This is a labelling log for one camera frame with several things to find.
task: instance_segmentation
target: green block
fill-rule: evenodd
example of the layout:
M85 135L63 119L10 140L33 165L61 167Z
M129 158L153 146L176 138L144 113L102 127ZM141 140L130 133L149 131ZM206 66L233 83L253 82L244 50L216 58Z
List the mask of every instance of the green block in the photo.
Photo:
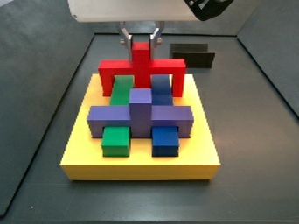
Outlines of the green block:
M133 75L116 75L109 105L128 105L129 90L133 85Z
M102 157L129 157L129 127L105 127L101 140Z

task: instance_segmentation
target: purple block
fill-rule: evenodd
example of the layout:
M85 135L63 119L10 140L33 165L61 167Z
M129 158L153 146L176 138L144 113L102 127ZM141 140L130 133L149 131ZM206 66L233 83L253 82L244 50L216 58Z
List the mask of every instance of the purple block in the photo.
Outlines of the purple block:
M150 137L152 91L150 88L132 88L129 93L129 115L132 137Z
M128 106L91 106L87 112L87 128L91 137L102 137L102 129L106 126L129 126Z
M153 106L152 126L178 127L178 137L190 137L192 108L189 106Z

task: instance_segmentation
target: dark blue block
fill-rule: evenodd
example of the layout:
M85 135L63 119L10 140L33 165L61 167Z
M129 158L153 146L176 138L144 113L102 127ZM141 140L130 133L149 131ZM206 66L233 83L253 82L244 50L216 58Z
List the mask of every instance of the dark blue block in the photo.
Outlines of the dark blue block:
M173 105L169 75L152 75L153 105Z
M177 157L180 141L177 127L152 127L152 156Z

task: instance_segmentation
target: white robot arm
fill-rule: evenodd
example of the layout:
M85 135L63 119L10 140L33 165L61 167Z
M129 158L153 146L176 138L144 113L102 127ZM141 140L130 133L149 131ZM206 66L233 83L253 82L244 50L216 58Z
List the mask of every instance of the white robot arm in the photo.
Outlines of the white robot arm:
M150 35L150 58L161 44L164 21L208 20L216 17L233 0L67 0L69 12L78 22L117 22L120 44L128 50L130 59L132 36L125 29L125 21L154 22Z

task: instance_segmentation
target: red block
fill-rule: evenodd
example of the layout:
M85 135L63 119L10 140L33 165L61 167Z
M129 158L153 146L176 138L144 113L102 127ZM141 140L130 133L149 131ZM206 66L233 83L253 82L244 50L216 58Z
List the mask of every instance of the red block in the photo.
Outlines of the red block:
M184 60L150 60L149 44L145 42L133 43L132 61L125 59L102 60L99 62L97 71L99 75L103 96L110 96L114 75L133 75L134 88L149 88L152 74L172 74L172 96L182 96L182 83L185 74Z

